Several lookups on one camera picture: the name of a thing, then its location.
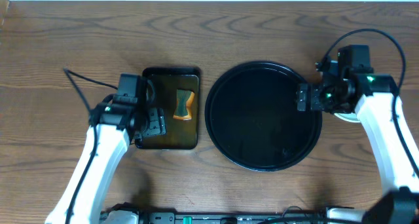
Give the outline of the light green plate orange smear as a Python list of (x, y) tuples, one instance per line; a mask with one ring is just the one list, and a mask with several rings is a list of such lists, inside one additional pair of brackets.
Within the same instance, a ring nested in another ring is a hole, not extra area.
[(335, 113), (334, 116), (350, 123), (360, 123), (355, 113)]

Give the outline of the orange green scrub sponge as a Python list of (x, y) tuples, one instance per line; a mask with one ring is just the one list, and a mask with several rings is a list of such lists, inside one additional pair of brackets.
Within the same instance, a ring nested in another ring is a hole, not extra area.
[(176, 92), (176, 107), (173, 113), (173, 118), (181, 121), (188, 121), (192, 119), (192, 103), (194, 99), (194, 92), (190, 90), (177, 89)]

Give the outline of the black rectangular water tray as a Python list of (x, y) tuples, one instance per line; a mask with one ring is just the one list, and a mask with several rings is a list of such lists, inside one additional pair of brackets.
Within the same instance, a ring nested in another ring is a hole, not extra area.
[(140, 149), (194, 149), (198, 143), (200, 69), (149, 67), (143, 76), (156, 96), (149, 129), (135, 140)]

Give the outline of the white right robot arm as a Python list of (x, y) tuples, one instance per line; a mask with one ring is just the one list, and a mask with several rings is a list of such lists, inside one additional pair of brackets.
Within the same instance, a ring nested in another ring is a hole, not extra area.
[(324, 73), (318, 84), (297, 88), (299, 111), (353, 113), (367, 134), (382, 197), (366, 211), (330, 208), (328, 223), (414, 223), (418, 210), (418, 147), (407, 126), (397, 85), (390, 75)]

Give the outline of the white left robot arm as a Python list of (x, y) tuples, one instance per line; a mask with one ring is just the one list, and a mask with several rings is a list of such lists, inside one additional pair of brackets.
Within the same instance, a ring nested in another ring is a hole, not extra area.
[(46, 223), (99, 223), (115, 170), (132, 140), (166, 133), (161, 108), (101, 102), (73, 175)]

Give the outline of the round black tray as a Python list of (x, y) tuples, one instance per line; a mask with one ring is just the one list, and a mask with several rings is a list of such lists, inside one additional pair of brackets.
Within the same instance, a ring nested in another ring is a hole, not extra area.
[(245, 62), (225, 72), (205, 105), (208, 134), (220, 152), (249, 170), (271, 172), (298, 164), (317, 144), (319, 111), (298, 111), (305, 79), (275, 62)]

